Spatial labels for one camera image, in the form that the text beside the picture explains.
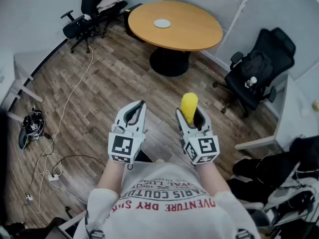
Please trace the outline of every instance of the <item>yellow item on desk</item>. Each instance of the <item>yellow item on desk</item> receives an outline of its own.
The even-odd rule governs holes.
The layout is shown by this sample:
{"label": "yellow item on desk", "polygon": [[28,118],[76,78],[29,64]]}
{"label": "yellow item on desk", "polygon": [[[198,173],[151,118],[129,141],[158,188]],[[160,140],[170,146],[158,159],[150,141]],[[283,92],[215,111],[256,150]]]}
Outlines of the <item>yellow item on desk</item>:
{"label": "yellow item on desk", "polygon": [[198,97],[194,93],[186,93],[181,100],[180,110],[189,125],[193,122],[197,103]]}

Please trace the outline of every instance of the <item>forearm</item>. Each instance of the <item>forearm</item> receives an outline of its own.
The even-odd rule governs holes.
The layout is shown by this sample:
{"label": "forearm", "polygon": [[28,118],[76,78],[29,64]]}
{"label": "forearm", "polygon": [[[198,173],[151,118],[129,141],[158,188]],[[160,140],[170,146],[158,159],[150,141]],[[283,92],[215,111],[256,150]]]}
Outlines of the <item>forearm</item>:
{"label": "forearm", "polygon": [[110,189],[120,195],[124,168],[124,164],[109,159],[97,188]]}
{"label": "forearm", "polygon": [[228,184],[220,175],[214,163],[196,165],[196,170],[201,185],[211,196],[214,196],[217,192],[230,191]]}

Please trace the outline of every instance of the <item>black bag on chair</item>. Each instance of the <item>black bag on chair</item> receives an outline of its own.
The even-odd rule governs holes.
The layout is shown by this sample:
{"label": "black bag on chair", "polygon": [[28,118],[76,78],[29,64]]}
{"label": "black bag on chair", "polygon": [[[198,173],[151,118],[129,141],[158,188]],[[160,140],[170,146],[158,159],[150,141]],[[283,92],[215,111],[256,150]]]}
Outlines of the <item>black bag on chair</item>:
{"label": "black bag on chair", "polygon": [[242,76],[246,80],[253,76],[257,78],[257,83],[253,89],[259,89],[270,79],[274,68],[270,58],[265,53],[253,50],[246,57],[242,58],[241,70]]}

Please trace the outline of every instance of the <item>wooden floor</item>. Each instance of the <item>wooden floor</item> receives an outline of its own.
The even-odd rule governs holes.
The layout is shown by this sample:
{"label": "wooden floor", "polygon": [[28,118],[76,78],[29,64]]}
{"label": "wooden floor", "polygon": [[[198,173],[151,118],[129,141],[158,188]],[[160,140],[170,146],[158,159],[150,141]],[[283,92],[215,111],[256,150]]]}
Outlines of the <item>wooden floor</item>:
{"label": "wooden floor", "polygon": [[[276,120],[264,105],[260,105],[248,119],[241,119],[243,112],[238,106],[229,109],[225,115],[220,112],[229,95],[222,89],[212,88],[212,83],[223,81],[226,73],[200,53],[191,54],[190,68],[184,75],[170,79],[150,68],[149,56],[155,47],[127,36],[121,26],[111,26],[104,39],[91,40],[90,45],[94,50],[93,64],[70,99],[54,145],[54,152],[61,157],[85,154],[106,163],[108,133],[118,110],[130,102],[145,100],[148,107],[148,131],[143,150],[152,160],[162,158],[176,164],[189,165],[187,156],[183,155],[179,146],[175,119],[175,109],[180,106],[181,98],[187,92],[198,95],[199,105],[211,118],[221,148],[215,163],[226,179],[232,174],[234,162],[243,156],[243,153],[234,150],[235,144],[274,133]],[[91,55],[85,53],[84,44],[78,46],[74,54],[70,54],[69,47],[62,47],[28,85],[44,102],[41,104],[22,94],[13,112],[24,117],[36,105],[44,112],[45,131],[54,136],[66,100],[85,72]],[[51,143],[43,138],[20,151],[17,143],[19,130],[19,123],[11,121],[6,197],[10,223],[24,221],[22,204],[26,203],[25,193],[35,162]],[[267,149],[254,149],[249,153],[261,157],[267,153]],[[56,162],[54,155],[49,156],[47,169],[51,170]],[[54,183],[86,201],[101,176],[103,166],[85,157],[68,158],[63,161],[63,166],[60,180]],[[44,159],[40,163],[40,170],[43,169]],[[34,198],[31,206],[35,211],[38,211],[41,179],[42,175],[36,171],[30,191]],[[44,227],[54,217],[67,219],[65,206],[70,206],[71,213],[76,214],[85,205],[44,179],[41,213],[35,214],[30,206],[24,207],[27,225]]]}

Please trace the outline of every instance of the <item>white round disc on table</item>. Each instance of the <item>white round disc on table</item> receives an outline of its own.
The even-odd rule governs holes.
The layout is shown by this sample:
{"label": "white round disc on table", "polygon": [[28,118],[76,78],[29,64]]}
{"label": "white round disc on table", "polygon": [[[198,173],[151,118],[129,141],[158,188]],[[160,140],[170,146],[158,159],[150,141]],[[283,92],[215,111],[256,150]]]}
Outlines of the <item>white round disc on table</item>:
{"label": "white round disc on table", "polygon": [[154,21],[154,25],[159,28],[170,27],[170,22],[167,19],[157,19]]}

